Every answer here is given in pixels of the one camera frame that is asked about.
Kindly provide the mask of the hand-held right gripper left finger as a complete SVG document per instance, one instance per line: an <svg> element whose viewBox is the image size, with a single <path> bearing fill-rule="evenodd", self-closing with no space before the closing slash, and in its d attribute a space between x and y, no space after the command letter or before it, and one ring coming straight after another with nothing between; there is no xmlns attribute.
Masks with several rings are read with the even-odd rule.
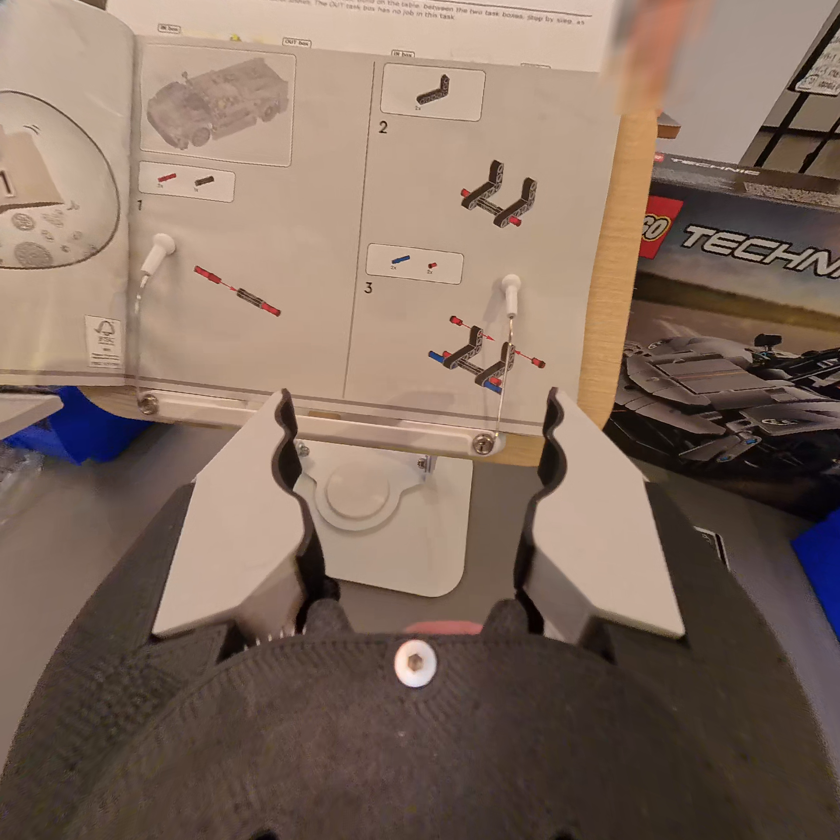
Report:
<svg viewBox="0 0 840 840"><path fill-rule="evenodd" d="M232 623L250 642L300 633L329 594L307 502L291 394L274 394L192 483L152 632Z"/></svg>

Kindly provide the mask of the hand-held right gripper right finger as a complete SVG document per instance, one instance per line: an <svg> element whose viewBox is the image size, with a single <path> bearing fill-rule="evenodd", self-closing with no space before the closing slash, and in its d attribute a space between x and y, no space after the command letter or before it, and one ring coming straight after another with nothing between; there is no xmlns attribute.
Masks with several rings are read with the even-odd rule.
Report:
<svg viewBox="0 0 840 840"><path fill-rule="evenodd" d="M681 639L685 625L643 473L558 388L547 399L540 490L515 560L538 634L581 644L603 623Z"/></svg>

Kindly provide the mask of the lego instruction booklet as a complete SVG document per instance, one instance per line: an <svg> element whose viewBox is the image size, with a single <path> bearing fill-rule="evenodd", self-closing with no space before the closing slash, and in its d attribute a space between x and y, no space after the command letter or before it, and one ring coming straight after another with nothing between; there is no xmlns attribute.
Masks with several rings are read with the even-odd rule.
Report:
<svg viewBox="0 0 840 840"><path fill-rule="evenodd" d="M2 2L2 385L530 434L580 394L613 2Z"/></svg>

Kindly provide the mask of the black lego set box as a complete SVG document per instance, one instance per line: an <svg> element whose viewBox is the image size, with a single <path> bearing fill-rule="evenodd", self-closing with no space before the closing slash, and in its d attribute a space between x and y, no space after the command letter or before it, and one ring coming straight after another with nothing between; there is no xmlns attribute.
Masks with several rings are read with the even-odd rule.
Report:
<svg viewBox="0 0 840 840"><path fill-rule="evenodd" d="M656 153L605 432L807 520L838 509L837 179Z"/></svg>

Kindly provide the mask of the blue plastic bin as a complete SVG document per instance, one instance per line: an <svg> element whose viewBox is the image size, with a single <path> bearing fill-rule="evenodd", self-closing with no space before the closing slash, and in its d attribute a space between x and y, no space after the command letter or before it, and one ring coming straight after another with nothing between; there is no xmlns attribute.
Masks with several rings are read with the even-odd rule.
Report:
<svg viewBox="0 0 840 840"><path fill-rule="evenodd" d="M791 546L839 638L839 510L804 531Z"/></svg>
<svg viewBox="0 0 840 840"><path fill-rule="evenodd" d="M89 460L108 463L154 425L151 421L106 412L73 385L53 387L49 392L58 395L62 408L4 437L6 445L76 466Z"/></svg>

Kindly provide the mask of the white printed sign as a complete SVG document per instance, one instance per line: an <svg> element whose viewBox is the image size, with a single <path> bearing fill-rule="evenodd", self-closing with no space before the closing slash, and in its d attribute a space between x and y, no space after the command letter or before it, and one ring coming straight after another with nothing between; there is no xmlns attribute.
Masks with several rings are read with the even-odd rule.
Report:
<svg viewBox="0 0 840 840"><path fill-rule="evenodd" d="M808 96L839 96L839 41L828 42L809 56L787 90Z"/></svg>

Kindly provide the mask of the printed task instruction sheet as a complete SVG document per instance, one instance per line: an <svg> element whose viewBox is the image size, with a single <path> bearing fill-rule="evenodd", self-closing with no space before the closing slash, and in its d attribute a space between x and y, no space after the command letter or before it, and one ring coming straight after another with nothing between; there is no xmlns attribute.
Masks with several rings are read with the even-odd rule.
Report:
<svg viewBox="0 0 840 840"><path fill-rule="evenodd" d="M609 1L108 1L137 35L598 72Z"/></svg>

